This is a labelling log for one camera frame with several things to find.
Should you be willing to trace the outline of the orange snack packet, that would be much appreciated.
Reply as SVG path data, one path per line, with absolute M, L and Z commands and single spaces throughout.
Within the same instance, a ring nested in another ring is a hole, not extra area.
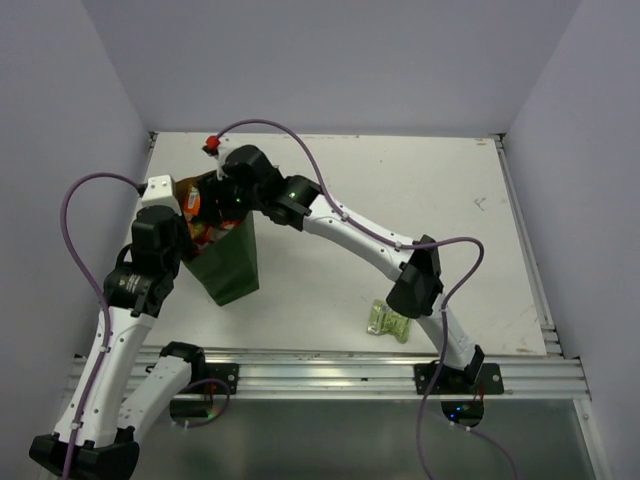
M 181 208 L 190 237 L 197 250 L 206 249 L 241 225 L 242 220 L 206 220 L 202 196 L 196 186 L 196 181 L 185 179 L 181 185 L 184 188 Z

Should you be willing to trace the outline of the green paper bag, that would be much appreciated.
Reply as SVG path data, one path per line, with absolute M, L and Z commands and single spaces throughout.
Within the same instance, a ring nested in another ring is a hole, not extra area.
M 200 176 L 187 177 L 176 183 L 176 196 L 181 207 L 185 179 L 197 180 Z M 219 306 L 230 304 L 259 289 L 257 245 L 253 214 L 249 211 L 241 225 L 226 236 L 197 250 L 196 257 L 183 262 L 209 297 Z

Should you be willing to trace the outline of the green candy packet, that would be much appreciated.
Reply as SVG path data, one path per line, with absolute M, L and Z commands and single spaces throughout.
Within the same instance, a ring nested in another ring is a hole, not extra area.
M 391 309 L 383 300 L 376 299 L 371 307 L 367 333 L 373 336 L 392 336 L 398 343 L 409 339 L 411 319 Z

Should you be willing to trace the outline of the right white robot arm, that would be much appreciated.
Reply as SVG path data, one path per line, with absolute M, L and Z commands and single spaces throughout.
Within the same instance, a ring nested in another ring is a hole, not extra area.
M 450 313 L 452 294 L 441 279 L 439 242 L 382 228 L 331 199 L 318 183 L 301 175 L 283 176 L 254 145 L 230 146 L 211 136 L 202 150 L 216 168 L 197 182 L 200 218 L 222 224 L 257 211 L 276 225 L 316 235 L 355 254 L 392 282 L 387 305 L 419 323 L 438 349 L 449 387 L 464 393 L 480 382 L 484 353 Z

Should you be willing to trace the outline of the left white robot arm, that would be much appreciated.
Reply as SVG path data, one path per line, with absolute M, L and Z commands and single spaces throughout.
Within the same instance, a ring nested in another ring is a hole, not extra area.
M 29 450 L 32 460 L 63 479 L 130 478 L 143 438 L 171 399 L 207 383 L 203 349 L 173 341 L 136 390 L 125 392 L 190 244 L 184 218 L 167 206 L 139 210 L 131 233 L 105 278 L 105 307 L 70 403 L 53 432 L 35 437 Z

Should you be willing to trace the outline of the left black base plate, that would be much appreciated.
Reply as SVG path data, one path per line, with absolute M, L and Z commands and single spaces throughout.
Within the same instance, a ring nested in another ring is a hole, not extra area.
M 234 363 L 188 363 L 184 372 L 171 382 L 170 392 L 173 396 L 182 392 L 233 396 L 236 394 L 238 378 L 238 365 Z

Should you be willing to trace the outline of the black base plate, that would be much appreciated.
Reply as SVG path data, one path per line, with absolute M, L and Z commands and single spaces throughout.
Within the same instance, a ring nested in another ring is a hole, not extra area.
M 236 394 L 238 378 L 238 365 L 234 363 L 188 363 L 184 372 L 171 382 L 170 392 L 173 396 L 182 392 L 233 396 Z
M 418 395 L 423 395 L 436 372 L 437 361 L 413 366 L 414 385 Z M 502 395 L 505 393 L 502 373 L 497 363 L 484 363 L 474 380 L 461 371 L 444 366 L 430 390 L 435 395 Z

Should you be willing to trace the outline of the aluminium front rail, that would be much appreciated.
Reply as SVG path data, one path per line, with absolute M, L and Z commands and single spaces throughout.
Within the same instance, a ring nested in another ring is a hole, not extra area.
M 433 371 L 429 355 L 208 349 L 238 399 L 418 399 Z M 582 364 L 560 356 L 488 357 L 469 389 L 436 388 L 434 399 L 584 400 Z

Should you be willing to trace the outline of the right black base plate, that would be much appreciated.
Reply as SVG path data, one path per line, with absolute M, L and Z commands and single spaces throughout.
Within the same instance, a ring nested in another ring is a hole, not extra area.
M 436 372 L 437 361 L 413 366 L 414 385 L 418 395 L 423 395 Z M 484 363 L 474 380 L 461 371 L 444 366 L 430 390 L 435 395 L 502 395 L 505 393 L 502 373 L 497 363 Z

